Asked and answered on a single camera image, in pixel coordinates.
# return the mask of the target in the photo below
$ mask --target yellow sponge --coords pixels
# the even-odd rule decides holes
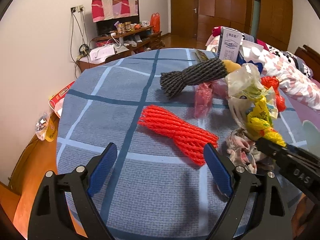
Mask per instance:
[[[226,66],[226,70],[228,71],[228,73],[231,73],[231,72],[241,68],[241,66],[238,63],[234,63],[228,59],[222,60],[222,62]]]

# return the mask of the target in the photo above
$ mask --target white wall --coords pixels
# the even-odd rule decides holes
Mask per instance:
[[[139,1],[140,20],[159,12],[161,30],[168,33],[168,0]],[[49,109],[49,97],[75,79],[70,8],[81,4],[91,40],[96,36],[91,0],[13,0],[0,22],[0,181],[6,185],[37,119]],[[74,57],[81,44],[75,24]]]
[[[171,32],[171,0],[168,0],[168,32]]]
[[[320,20],[308,0],[293,0],[292,30],[288,50],[294,53],[304,44],[320,52]]]

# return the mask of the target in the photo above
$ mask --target jar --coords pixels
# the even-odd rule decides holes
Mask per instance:
[[[119,23],[117,26],[118,33],[125,33],[124,23]]]
[[[131,22],[126,22],[125,24],[125,31],[129,32],[131,30]]]

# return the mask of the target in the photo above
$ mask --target blue gripper pad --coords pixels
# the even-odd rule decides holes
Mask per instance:
[[[110,173],[110,170],[117,159],[117,156],[117,146],[112,144],[90,176],[90,184],[87,190],[89,197],[93,197],[94,194],[101,190],[106,177]]]
[[[226,194],[226,196],[231,197],[232,191],[232,183],[231,177],[227,172],[226,168],[223,166],[219,158],[217,157],[218,152],[214,152],[214,150],[207,144],[204,146],[203,155],[204,159],[211,171],[211,174],[217,183],[219,190]]]

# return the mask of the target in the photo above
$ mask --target black braided rope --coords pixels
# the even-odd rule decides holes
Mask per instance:
[[[186,87],[224,78],[228,74],[219,58],[211,58],[183,71],[161,73],[160,85],[168,98],[173,98]]]

